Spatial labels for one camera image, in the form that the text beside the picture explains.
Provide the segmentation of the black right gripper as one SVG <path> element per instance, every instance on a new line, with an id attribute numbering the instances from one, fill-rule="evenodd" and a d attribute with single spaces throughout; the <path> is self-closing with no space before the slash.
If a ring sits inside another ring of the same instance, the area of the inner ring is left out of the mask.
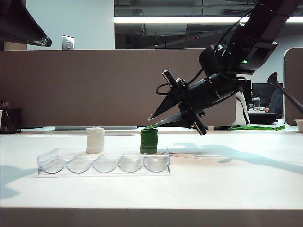
<path id="1" fill-rule="evenodd" d="M 235 74 L 213 74 L 192 86 L 182 80 L 177 82 L 169 70 L 164 71 L 162 75 L 171 88 L 171 94 L 165 96 L 148 120 L 156 118 L 178 104 L 180 112 L 161 120 L 157 125 L 194 128 L 200 135 L 206 134 L 200 120 L 205 116 L 204 110 L 236 94 L 244 84 L 244 77 L 237 77 Z"/>

